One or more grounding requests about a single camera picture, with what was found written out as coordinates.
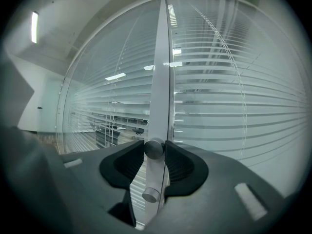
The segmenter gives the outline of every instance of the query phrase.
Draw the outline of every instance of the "white wall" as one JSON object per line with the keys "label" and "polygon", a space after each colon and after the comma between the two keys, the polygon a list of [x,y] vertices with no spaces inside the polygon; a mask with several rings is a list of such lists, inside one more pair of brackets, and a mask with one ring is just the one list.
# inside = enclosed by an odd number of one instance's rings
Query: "white wall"
{"label": "white wall", "polygon": [[55,132],[56,112],[63,76],[9,55],[17,70],[34,89],[18,127],[36,132]]}

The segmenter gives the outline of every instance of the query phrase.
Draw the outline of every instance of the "round metal knob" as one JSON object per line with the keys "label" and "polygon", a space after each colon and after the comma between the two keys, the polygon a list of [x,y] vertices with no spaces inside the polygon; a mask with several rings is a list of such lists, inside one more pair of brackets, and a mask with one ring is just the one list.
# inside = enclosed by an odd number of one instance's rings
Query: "round metal knob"
{"label": "round metal knob", "polygon": [[159,159],[164,153],[163,141],[159,138],[152,138],[145,143],[144,152],[148,158]]}
{"label": "round metal knob", "polygon": [[159,192],[151,187],[146,188],[142,193],[142,197],[150,203],[155,203],[159,200]]}

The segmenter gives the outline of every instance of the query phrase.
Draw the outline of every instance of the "fluorescent light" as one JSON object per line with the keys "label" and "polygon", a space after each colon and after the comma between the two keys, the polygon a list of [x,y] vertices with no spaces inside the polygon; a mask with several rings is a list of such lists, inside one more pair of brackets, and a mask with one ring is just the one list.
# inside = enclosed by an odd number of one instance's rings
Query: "fluorescent light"
{"label": "fluorescent light", "polygon": [[174,54],[174,55],[181,54],[181,50],[180,50],[180,49],[174,49],[174,50],[173,50],[173,54]]}
{"label": "fluorescent light", "polygon": [[38,24],[38,13],[33,12],[31,17],[31,41],[37,43],[37,24]]}
{"label": "fluorescent light", "polygon": [[154,65],[144,67],[145,70],[152,70],[153,68],[154,68]]}
{"label": "fluorescent light", "polygon": [[170,67],[179,67],[179,66],[182,66],[182,62],[181,61],[170,62],[169,66]]}
{"label": "fluorescent light", "polygon": [[117,79],[117,78],[123,77],[125,75],[126,75],[125,73],[121,73],[121,74],[118,74],[118,75],[115,75],[115,76],[111,76],[111,77],[108,77],[108,78],[105,78],[105,79],[106,80],[113,80],[113,79]]}

